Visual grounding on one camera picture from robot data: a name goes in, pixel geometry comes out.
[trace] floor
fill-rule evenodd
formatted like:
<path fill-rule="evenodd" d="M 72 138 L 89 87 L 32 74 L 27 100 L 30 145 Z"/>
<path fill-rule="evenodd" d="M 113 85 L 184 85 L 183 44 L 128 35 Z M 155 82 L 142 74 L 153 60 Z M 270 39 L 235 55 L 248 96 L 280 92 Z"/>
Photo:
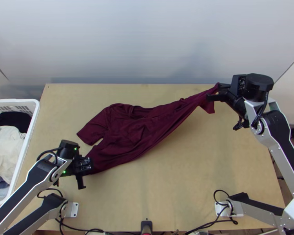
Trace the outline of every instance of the floor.
<path fill-rule="evenodd" d="M 277 177 L 281 176 L 281 173 L 279 169 L 277 168 L 276 164 L 273 161 L 274 169 L 276 170 Z M 279 184 L 282 192 L 282 196 L 284 199 L 285 204 L 288 204 L 292 200 L 292 195 L 285 183 L 284 180 L 279 179 Z M 218 231 L 209 231 L 211 234 L 222 234 L 222 235 L 258 235 L 263 232 L 267 232 L 273 230 L 273 228 L 264 228 L 264 229 L 250 229 L 250 230 L 218 230 Z M 65 231 L 65 235 L 83 235 L 85 234 L 84 232 L 79 232 L 79 231 Z M 114 232 L 114 235 L 129 235 L 130 233 L 125 233 L 125 232 Z M 171 232 L 155 232 L 154 235 L 171 235 Z M 271 235 L 279 235 L 278 232 L 273 232 L 270 233 Z M 59 231 L 41 231 L 37 230 L 33 235 L 61 235 Z"/>

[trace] laundry basket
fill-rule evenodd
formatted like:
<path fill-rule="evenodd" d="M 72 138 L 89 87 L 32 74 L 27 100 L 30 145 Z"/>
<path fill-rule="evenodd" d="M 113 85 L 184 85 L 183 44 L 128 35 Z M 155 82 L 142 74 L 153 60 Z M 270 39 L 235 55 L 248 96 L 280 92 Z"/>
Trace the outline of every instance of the laundry basket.
<path fill-rule="evenodd" d="M 31 140 L 33 134 L 39 109 L 40 103 L 36 99 L 0 99 L 0 113 L 17 111 L 27 113 L 32 117 L 21 152 L 18 156 L 11 184 L 8 188 L 0 189 L 0 205 L 4 203 L 4 201 L 13 193 L 15 189 L 16 181 L 28 149 L 29 141 Z"/>

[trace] black cable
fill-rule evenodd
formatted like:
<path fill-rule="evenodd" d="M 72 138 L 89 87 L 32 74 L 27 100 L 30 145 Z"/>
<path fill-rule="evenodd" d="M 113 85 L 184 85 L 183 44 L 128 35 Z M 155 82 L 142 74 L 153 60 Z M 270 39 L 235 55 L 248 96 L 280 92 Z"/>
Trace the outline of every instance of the black cable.
<path fill-rule="evenodd" d="M 39 154 L 39 156 L 37 157 L 37 160 L 36 161 L 39 161 L 40 158 L 47 154 L 47 153 L 50 153 L 50 154 L 54 154 L 55 155 L 55 158 L 56 158 L 56 164 L 58 164 L 58 156 L 54 153 L 54 151 L 57 151 L 57 150 L 61 150 L 63 149 L 63 147 L 59 147 L 59 148 L 54 148 L 54 149 L 50 149 L 50 150 L 47 150 L 47 151 L 44 151 L 42 152 L 41 154 Z"/>
<path fill-rule="evenodd" d="M 225 193 L 228 197 L 230 196 L 226 191 L 223 191 L 223 190 L 221 190 L 221 189 L 218 189 L 218 190 L 216 190 L 216 191 L 214 191 L 214 193 L 213 193 L 213 199 L 215 200 L 215 202 L 217 203 L 217 204 L 219 204 L 219 205 L 221 205 L 221 206 L 227 206 L 228 204 L 223 204 L 223 203 L 220 203 L 220 202 L 218 202 L 217 200 L 216 200 L 216 193 L 217 192 L 223 192 L 223 193 Z"/>
<path fill-rule="evenodd" d="M 243 119 L 240 116 L 238 117 L 239 117 L 238 123 L 235 124 L 235 126 L 233 127 L 233 130 L 239 130 L 243 127 L 243 122 L 242 122 Z"/>
<path fill-rule="evenodd" d="M 64 235 L 63 231 L 62 231 L 62 222 L 63 222 L 64 218 L 61 218 L 60 223 L 59 223 L 59 231 L 61 233 L 61 235 Z"/>
<path fill-rule="evenodd" d="M 259 110 L 257 112 L 257 116 L 255 117 L 255 119 L 252 121 L 252 124 L 251 124 L 251 126 L 253 128 L 255 128 L 256 130 L 257 130 L 257 123 L 260 120 L 263 112 L 265 111 L 267 103 L 268 103 L 268 92 L 266 93 L 266 99 L 265 99 L 263 105 L 259 108 Z"/>
<path fill-rule="evenodd" d="M 218 221 L 218 219 L 219 219 L 220 215 L 222 214 L 222 212 L 223 212 L 226 208 L 229 208 L 229 205 L 228 205 L 228 204 L 222 204 L 222 203 L 220 203 L 220 202 L 218 202 L 218 201 L 216 200 L 216 193 L 217 193 L 217 192 L 223 192 L 223 193 L 225 193 L 225 194 L 229 197 L 229 194 L 228 194 L 226 191 L 223 191 L 223 190 L 220 190 L 220 189 L 216 190 L 216 191 L 213 193 L 213 198 L 214 198 L 215 202 L 216 202 L 217 204 L 219 204 L 219 205 L 225 206 L 225 207 L 220 211 L 220 213 L 218 213 L 217 218 L 216 218 L 214 221 L 212 221 L 212 222 L 209 222 L 209 223 L 203 224 L 203 225 L 201 225 L 201 226 L 199 226 L 199 227 L 197 227 L 197 228 L 195 228 L 195 229 L 192 229 L 192 230 L 190 230 L 190 231 L 187 231 L 187 232 L 185 233 L 185 235 L 188 235 L 188 234 L 190 234 L 190 233 L 192 233 L 192 232 L 195 232 L 195 231 L 197 231 L 197 230 L 200 230 L 200 229 L 209 228 L 209 227 L 211 227 L 212 225 L 214 225 L 215 223 L 220 223 L 220 222 L 232 222 L 232 223 L 235 224 L 235 225 L 238 224 L 238 222 L 235 221 L 232 217 L 230 217 L 230 219 L 227 219 L 227 220 L 220 220 L 220 221 Z"/>
<path fill-rule="evenodd" d="M 61 192 L 59 189 L 56 189 L 56 188 L 47 188 L 47 189 L 45 189 L 45 190 L 42 190 L 42 191 L 40 191 L 40 192 L 37 194 L 37 197 L 38 197 L 38 198 L 45 198 L 45 196 L 40 197 L 39 195 L 40 195 L 40 193 L 42 193 L 43 191 L 47 191 L 47 190 L 54 190 L 54 191 L 57 191 L 57 192 L 60 194 L 60 196 L 64 198 L 62 192 Z"/>
<path fill-rule="evenodd" d="M 63 223 L 64 218 L 62 218 L 61 221 L 58 220 L 58 219 L 55 219 L 55 220 L 56 220 L 56 222 L 58 222 L 60 224 L 60 226 L 64 226 L 64 227 L 67 227 L 69 229 L 76 230 L 76 231 L 81 231 L 81 232 L 98 232 L 98 233 L 103 233 L 104 232 L 103 230 L 101 230 L 99 228 L 92 228 L 90 230 L 73 228 L 73 227 L 68 226 L 68 225 L 66 225 L 66 224 Z"/>
<path fill-rule="evenodd" d="M 133 234 L 133 235 L 137 235 L 136 233 L 132 233 L 132 232 L 121 232 L 121 233 L 129 233 L 129 234 Z"/>

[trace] clothes pile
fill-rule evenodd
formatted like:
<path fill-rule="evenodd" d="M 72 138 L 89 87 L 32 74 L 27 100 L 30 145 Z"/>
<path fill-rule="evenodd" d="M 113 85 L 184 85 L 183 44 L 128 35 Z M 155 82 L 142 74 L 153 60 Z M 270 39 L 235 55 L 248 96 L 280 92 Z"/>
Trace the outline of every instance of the clothes pile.
<path fill-rule="evenodd" d="M 0 114 L 0 189 L 10 185 L 31 117 L 22 112 Z"/>
<path fill-rule="evenodd" d="M 214 113 L 214 103 L 206 100 L 218 85 L 188 98 L 154 108 L 113 104 L 104 108 L 78 133 L 88 145 L 95 145 L 86 155 L 93 162 L 93 174 L 142 156 L 172 133 L 198 106 Z"/>

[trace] white backdrop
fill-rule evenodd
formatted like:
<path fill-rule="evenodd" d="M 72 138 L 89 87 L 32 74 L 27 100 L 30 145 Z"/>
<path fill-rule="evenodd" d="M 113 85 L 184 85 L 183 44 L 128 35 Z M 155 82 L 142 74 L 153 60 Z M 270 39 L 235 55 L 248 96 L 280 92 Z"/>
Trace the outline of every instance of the white backdrop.
<path fill-rule="evenodd" d="M 0 68 L 23 89 L 277 80 L 293 61 L 294 0 L 0 0 Z"/>

